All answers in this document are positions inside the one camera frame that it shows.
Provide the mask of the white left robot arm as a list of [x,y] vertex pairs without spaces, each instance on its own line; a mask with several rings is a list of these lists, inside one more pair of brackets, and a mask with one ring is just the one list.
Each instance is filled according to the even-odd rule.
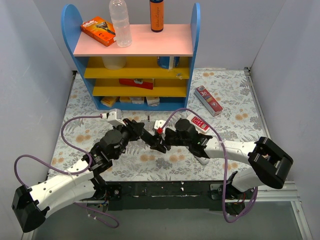
[[129,142],[149,134],[144,123],[135,120],[125,118],[108,123],[112,129],[71,167],[49,167],[57,172],[56,176],[33,186],[17,177],[21,186],[15,190],[11,207],[24,233],[37,229],[47,217],[66,206],[88,198],[101,200],[108,194],[101,174],[126,152]]

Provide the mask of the white and red remote control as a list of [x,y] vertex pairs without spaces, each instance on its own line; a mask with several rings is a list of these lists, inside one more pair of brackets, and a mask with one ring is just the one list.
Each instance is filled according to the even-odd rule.
[[203,166],[207,165],[209,163],[209,159],[208,158],[204,158],[204,157],[195,157],[199,163]]

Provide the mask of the black tv remote control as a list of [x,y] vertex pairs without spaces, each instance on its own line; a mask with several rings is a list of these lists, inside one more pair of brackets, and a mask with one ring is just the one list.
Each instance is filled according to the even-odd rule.
[[152,139],[159,139],[159,135],[157,133],[155,133],[154,135],[152,135],[151,133],[149,133],[147,130],[143,130],[142,134],[140,136],[140,138],[147,144],[149,145],[149,143],[151,142]]

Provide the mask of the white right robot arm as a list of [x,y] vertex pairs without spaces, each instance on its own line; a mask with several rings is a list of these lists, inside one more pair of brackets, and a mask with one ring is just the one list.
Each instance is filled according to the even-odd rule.
[[184,146],[198,159],[224,159],[250,166],[245,171],[233,173],[226,182],[227,195],[237,199],[249,189],[266,185],[282,189],[293,159],[268,137],[257,141],[221,141],[217,137],[199,133],[187,119],[180,119],[175,129],[165,127],[165,121],[154,124],[155,136],[167,151],[172,146]]

